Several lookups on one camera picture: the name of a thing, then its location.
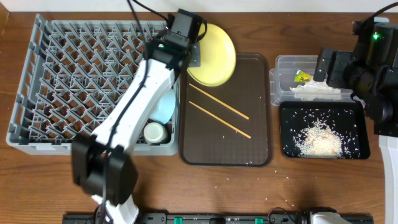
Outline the light blue bowl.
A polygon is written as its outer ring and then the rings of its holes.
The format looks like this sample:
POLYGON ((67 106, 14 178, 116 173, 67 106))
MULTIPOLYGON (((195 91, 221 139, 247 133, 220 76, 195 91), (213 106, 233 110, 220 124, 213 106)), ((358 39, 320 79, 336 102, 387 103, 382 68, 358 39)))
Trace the light blue bowl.
POLYGON ((166 124, 174 113, 176 96, 173 89, 170 89, 158 102, 149 119, 160 124, 166 124))

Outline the white green cup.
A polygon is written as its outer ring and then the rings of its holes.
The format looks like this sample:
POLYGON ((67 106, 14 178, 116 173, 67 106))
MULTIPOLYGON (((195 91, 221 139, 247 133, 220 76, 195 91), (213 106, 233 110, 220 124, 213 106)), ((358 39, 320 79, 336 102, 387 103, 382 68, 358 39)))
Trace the white green cup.
POLYGON ((148 144, 162 144, 168 140, 168 132, 163 125, 152 122, 144 128, 144 139, 148 144))

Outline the yellow plate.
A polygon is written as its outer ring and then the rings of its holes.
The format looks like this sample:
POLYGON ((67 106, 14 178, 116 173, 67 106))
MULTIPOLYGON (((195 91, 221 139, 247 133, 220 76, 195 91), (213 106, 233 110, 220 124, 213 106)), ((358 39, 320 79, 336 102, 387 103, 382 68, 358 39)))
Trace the yellow plate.
POLYGON ((236 66, 236 51, 230 36, 214 24, 200 27, 200 66, 188 67, 188 74, 198 83, 205 86, 220 86, 227 82, 236 66))

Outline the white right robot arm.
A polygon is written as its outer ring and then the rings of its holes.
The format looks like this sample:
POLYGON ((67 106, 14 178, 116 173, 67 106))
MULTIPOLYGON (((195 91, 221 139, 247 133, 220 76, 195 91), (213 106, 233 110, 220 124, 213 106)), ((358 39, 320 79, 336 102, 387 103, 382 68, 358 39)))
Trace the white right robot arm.
POLYGON ((372 16, 353 22, 353 34, 353 51, 321 50, 313 79, 364 101, 384 163, 385 222, 397 223, 397 24, 372 16))

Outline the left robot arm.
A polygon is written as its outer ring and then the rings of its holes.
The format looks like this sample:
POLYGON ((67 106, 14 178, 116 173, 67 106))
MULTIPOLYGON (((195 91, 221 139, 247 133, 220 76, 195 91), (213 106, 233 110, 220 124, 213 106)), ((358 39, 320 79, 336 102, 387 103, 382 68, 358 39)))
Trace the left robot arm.
POLYGON ((144 39, 144 58, 126 92, 90 136, 72 141, 72 178, 86 194, 99 198, 94 223, 135 223, 139 214, 132 192, 138 173, 131 153, 159 100, 185 72, 193 46, 204 38, 207 21, 179 9, 167 28, 144 39))

